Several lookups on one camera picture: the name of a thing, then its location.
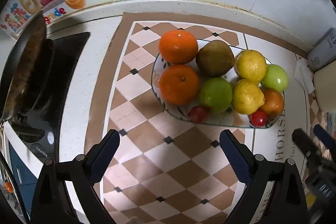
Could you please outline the red brown apple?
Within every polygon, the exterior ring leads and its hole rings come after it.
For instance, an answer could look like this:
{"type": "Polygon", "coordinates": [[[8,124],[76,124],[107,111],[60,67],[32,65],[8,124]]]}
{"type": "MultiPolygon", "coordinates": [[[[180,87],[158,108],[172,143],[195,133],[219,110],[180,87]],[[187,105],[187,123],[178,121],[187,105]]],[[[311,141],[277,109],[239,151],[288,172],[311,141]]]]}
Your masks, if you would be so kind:
{"type": "Polygon", "coordinates": [[[208,77],[221,77],[235,65],[232,50],[221,40],[213,40],[202,47],[195,61],[200,72],[208,77]]]}

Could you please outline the dark orange fruit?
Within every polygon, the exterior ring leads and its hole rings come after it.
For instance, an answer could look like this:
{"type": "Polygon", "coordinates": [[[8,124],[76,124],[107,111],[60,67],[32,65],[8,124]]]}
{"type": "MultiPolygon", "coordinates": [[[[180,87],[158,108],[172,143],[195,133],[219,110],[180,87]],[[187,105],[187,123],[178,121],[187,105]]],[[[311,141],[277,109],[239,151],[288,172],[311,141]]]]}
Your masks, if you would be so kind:
{"type": "Polygon", "coordinates": [[[268,117],[268,119],[277,118],[284,110],[284,98],[278,91],[274,89],[264,89],[263,91],[265,103],[260,107],[268,117]]]}

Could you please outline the black stove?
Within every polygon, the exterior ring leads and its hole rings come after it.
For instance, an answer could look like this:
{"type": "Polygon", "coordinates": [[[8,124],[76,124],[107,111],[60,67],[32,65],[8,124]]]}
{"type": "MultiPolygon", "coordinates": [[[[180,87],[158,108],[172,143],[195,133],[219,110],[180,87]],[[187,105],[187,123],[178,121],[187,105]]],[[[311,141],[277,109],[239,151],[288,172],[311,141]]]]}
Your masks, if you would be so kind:
{"type": "Polygon", "coordinates": [[[42,162],[59,161],[62,115],[68,89],[90,32],[81,32],[55,40],[45,39],[42,55],[33,73],[29,93],[36,102],[25,103],[9,124],[28,149],[42,162]]]}

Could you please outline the red cherry tomato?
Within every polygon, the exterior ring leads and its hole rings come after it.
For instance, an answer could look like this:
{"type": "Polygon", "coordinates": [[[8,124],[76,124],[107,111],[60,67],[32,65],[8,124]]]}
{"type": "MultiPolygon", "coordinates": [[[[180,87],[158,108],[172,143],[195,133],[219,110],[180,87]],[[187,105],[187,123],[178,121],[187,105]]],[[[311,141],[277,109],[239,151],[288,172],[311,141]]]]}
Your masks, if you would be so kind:
{"type": "Polygon", "coordinates": [[[189,114],[188,118],[194,124],[202,123],[210,114],[210,109],[206,106],[194,106],[189,114]]]}
{"type": "Polygon", "coordinates": [[[266,112],[261,109],[258,109],[256,112],[251,114],[250,122],[255,127],[264,127],[267,123],[268,117],[266,112]]]}

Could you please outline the yellow lemon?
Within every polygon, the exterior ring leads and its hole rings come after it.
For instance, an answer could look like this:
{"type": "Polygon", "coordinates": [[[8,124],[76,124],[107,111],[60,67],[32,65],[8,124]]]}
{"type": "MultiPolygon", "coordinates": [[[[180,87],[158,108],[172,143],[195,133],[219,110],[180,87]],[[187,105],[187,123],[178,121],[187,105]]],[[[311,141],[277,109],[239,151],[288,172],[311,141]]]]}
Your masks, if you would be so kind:
{"type": "Polygon", "coordinates": [[[260,52],[245,50],[237,56],[235,67],[241,79],[248,79],[258,85],[266,74],[267,64],[260,52]]]}
{"type": "Polygon", "coordinates": [[[265,103],[261,89],[247,79],[239,80],[233,88],[232,107],[239,114],[250,115],[265,103]]]}

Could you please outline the cream cylindrical container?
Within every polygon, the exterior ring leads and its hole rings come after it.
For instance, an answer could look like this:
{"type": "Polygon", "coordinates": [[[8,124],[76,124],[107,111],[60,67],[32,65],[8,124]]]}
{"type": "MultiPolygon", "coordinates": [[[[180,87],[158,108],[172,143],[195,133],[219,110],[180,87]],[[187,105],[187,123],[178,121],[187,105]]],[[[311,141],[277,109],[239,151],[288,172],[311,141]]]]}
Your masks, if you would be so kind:
{"type": "Polygon", "coordinates": [[[336,60],[314,74],[315,96],[322,112],[335,112],[336,60]]]}

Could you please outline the bright orange tangerine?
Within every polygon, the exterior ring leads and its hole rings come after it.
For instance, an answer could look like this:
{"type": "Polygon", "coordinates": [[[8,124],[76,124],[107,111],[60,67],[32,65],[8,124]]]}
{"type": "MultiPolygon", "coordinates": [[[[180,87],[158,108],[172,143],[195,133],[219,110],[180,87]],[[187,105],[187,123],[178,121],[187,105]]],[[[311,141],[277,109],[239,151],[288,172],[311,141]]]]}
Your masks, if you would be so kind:
{"type": "Polygon", "coordinates": [[[198,42],[185,30],[168,31],[159,40],[159,53],[171,64],[187,64],[198,53],[198,42]]]}

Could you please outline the checkered table mat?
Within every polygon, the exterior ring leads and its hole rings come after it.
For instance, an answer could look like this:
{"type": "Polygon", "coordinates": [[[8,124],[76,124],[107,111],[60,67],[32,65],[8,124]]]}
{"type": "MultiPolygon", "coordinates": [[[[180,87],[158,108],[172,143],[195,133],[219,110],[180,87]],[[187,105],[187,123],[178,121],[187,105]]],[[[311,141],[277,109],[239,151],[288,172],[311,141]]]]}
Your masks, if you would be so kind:
{"type": "Polygon", "coordinates": [[[309,136],[327,114],[314,93],[294,78],[300,56],[258,38],[234,23],[213,23],[184,15],[124,14],[98,73],[89,111],[85,148],[90,149],[111,129],[120,133],[120,146],[97,186],[97,193],[117,223],[137,217],[143,223],[223,223],[243,193],[219,146],[229,129],[240,143],[268,160],[293,158],[303,176],[305,160],[291,142],[302,127],[309,136]],[[159,55],[159,40],[172,30],[185,30],[202,46],[225,42],[234,54],[260,51],[267,63],[289,75],[285,107],[265,129],[232,109],[208,116],[200,124],[188,120],[188,106],[165,102],[158,89],[168,63],[159,55]]]}

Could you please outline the white tissue paper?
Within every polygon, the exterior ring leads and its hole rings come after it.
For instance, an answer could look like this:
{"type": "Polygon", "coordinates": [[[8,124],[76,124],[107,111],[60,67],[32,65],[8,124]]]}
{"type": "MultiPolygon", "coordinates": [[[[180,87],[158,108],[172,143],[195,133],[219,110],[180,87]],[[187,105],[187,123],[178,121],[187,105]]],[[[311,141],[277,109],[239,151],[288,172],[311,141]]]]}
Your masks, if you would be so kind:
{"type": "Polygon", "coordinates": [[[302,85],[307,94],[314,92],[313,73],[307,66],[305,59],[299,59],[296,62],[294,78],[302,85]]]}

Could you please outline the floral white plate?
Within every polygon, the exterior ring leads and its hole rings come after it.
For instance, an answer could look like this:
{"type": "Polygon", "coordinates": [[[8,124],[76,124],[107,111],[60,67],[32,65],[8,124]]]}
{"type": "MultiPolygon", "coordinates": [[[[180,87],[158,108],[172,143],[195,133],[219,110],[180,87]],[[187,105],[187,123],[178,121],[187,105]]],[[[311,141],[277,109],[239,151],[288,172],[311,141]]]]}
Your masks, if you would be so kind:
{"type": "Polygon", "coordinates": [[[259,51],[178,36],[162,38],[158,48],[151,88],[174,118],[270,128],[283,112],[288,76],[259,51]]]}

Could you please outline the green lime fruit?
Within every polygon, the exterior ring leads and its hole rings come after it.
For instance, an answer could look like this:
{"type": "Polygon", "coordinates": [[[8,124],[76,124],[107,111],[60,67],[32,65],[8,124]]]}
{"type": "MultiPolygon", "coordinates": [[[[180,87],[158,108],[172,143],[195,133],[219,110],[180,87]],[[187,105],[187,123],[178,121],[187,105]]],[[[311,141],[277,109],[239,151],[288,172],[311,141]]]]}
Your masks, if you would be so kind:
{"type": "Polygon", "coordinates": [[[288,87],[288,75],[282,67],[269,64],[267,65],[266,74],[261,83],[265,88],[282,93],[288,87]]]}

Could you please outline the dark frying pan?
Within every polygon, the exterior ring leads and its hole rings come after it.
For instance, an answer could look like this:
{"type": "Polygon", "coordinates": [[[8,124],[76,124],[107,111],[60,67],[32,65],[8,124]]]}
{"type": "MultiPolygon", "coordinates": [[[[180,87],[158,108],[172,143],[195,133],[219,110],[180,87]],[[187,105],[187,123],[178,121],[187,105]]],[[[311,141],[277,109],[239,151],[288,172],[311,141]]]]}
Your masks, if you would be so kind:
{"type": "Polygon", "coordinates": [[[1,121],[11,119],[20,109],[46,35],[45,19],[39,11],[22,30],[5,63],[1,77],[1,121]]]}

